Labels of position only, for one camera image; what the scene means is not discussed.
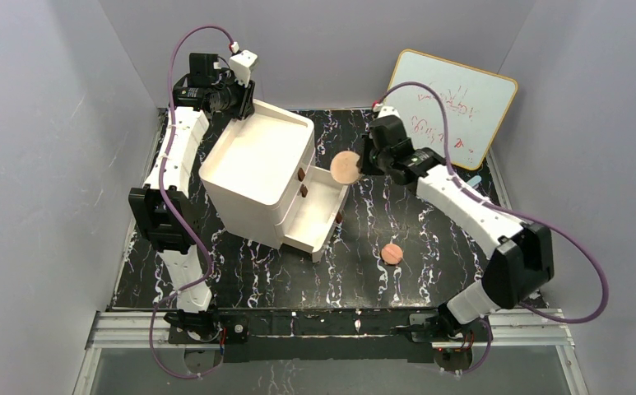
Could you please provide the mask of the large round pink compact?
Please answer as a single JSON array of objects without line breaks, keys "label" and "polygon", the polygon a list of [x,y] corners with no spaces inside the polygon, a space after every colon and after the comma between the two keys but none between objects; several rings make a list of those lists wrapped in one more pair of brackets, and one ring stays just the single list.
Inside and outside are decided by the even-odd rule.
[{"label": "large round pink compact", "polygon": [[335,182],[343,185],[356,183],[360,177],[358,162],[360,155],[353,151],[340,151],[333,158],[330,174]]}]

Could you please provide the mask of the white three-drawer organizer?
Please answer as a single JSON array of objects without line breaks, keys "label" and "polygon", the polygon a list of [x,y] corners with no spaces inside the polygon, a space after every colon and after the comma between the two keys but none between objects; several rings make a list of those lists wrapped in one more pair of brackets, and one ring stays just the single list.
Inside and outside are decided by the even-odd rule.
[{"label": "white three-drawer organizer", "polygon": [[286,221],[315,154],[314,123],[261,100],[246,119],[229,121],[199,175],[225,229],[280,248]]}]

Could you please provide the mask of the white bottom drawer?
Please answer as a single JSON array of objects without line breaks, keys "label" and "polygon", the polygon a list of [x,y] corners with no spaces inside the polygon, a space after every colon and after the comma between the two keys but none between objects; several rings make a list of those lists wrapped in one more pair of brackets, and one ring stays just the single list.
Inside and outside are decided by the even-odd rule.
[{"label": "white bottom drawer", "polygon": [[301,182],[308,188],[306,197],[300,190],[281,223],[282,243],[309,253],[318,263],[334,233],[335,217],[342,214],[350,187],[334,181],[328,170],[311,165]]}]

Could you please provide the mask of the small round pink compact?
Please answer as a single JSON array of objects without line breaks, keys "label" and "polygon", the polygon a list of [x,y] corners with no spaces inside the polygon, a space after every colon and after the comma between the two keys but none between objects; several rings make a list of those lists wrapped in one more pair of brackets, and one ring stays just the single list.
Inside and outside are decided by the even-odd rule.
[{"label": "small round pink compact", "polygon": [[404,253],[400,246],[389,243],[382,247],[380,256],[387,265],[395,266],[402,261]]}]

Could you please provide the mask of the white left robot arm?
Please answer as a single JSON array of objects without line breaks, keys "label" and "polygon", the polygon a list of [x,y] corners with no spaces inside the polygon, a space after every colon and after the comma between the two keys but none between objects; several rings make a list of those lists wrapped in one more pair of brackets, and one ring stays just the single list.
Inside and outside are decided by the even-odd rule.
[{"label": "white left robot arm", "polygon": [[171,299],[186,314],[208,309],[212,292],[206,280],[214,270],[200,240],[201,216],[188,197],[197,150],[211,116],[236,120],[253,114],[258,56],[234,49],[223,61],[214,53],[191,53],[188,73],[168,77],[169,113],[163,146],[143,185],[131,188],[129,206],[138,231],[158,253],[174,286]]}]

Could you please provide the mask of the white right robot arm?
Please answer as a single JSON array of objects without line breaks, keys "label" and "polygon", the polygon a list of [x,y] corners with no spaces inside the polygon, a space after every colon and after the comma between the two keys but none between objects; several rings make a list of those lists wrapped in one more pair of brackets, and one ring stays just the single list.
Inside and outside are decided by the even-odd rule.
[{"label": "white right robot arm", "polygon": [[550,229],[489,208],[487,199],[449,173],[442,156],[413,147],[398,114],[378,115],[363,143],[361,174],[386,175],[439,209],[488,259],[481,279],[437,307],[433,325],[440,332],[511,309],[553,278]]}]

